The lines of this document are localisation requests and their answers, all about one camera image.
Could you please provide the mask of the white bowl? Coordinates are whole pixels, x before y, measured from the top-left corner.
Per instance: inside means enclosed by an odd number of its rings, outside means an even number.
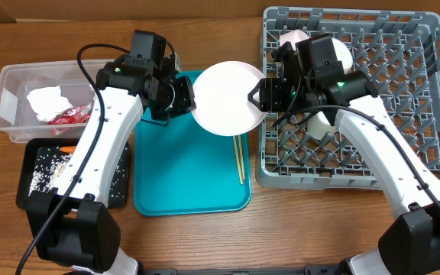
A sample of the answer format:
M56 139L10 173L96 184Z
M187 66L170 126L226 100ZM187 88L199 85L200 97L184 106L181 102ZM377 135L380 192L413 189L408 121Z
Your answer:
M285 43L289 43L291 48L296 50L296 44L298 42L308 39L309 36L304 31L294 30L280 36L280 46L283 46Z

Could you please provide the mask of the large white plate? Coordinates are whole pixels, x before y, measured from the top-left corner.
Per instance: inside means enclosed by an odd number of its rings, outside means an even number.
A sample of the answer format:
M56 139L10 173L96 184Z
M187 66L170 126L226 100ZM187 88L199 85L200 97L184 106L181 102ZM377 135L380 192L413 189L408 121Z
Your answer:
M235 136L255 129L266 114L248 101L265 75L249 63L225 61L204 70L193 84L192 115L207 131Z

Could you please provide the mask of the white rice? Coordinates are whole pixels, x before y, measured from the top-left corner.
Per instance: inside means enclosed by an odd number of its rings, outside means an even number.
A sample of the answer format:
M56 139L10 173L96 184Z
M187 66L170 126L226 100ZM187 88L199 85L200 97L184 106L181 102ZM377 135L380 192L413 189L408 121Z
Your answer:
M34 163L34 172L31 177L29 192L34 190L48 192L53 187L53 182L63 172L73 154L66 154L59 150L60 147L41 147L37 150ZM121 204L125 201L128 185L128 172L130 164L130 151L125 146L112 177L108 206Z

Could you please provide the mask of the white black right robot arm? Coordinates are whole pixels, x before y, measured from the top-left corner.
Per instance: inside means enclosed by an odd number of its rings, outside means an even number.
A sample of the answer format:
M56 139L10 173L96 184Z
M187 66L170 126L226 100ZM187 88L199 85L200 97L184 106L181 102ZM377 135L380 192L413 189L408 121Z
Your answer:
M328 34L292 31L280 38L273 59L283 73L264 78L248 94L279 122L302 123L315 138L341 132L382 186L393 224L372 251L346 258L337 274L429 274L440 270L440 179L416 156L391 121L369 77L349 72L345 46Z

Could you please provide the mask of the white cup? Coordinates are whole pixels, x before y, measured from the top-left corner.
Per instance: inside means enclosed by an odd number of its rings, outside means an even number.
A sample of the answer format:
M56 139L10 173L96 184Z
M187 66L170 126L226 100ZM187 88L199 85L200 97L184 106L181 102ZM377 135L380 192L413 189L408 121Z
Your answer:
M317 112L307 122L307 132L315 139L321 140L326 134L334 134L337 131L332 126L323 112Z

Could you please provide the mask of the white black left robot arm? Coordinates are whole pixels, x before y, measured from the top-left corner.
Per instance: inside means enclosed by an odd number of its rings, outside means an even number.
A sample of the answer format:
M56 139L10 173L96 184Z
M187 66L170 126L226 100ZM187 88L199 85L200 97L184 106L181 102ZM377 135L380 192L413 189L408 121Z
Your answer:
M34 191L26 199L33 235L29 252L74 274L142 273L142 264L121 249L109 192L128 138L145 112L151 124L166 127L195 109L191 80L180 71L165 37L137 30L129 49L89 77L92 111L69 163L49 191Z

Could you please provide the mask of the orange carrot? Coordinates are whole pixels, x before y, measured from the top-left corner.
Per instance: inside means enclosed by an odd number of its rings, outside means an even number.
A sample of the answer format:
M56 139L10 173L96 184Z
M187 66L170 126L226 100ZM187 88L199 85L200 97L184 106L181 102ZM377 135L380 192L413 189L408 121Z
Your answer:
M59 150L66 154L73 154L76 150L76 146L60 147Z

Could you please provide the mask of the small white plate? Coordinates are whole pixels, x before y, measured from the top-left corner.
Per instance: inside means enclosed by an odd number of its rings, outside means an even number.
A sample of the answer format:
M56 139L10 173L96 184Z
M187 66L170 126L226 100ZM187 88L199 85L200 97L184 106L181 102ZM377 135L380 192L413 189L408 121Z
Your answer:
M345 73L349 73L353 66L351 51L338 39L332 38L333 47L338 61L341 61Z

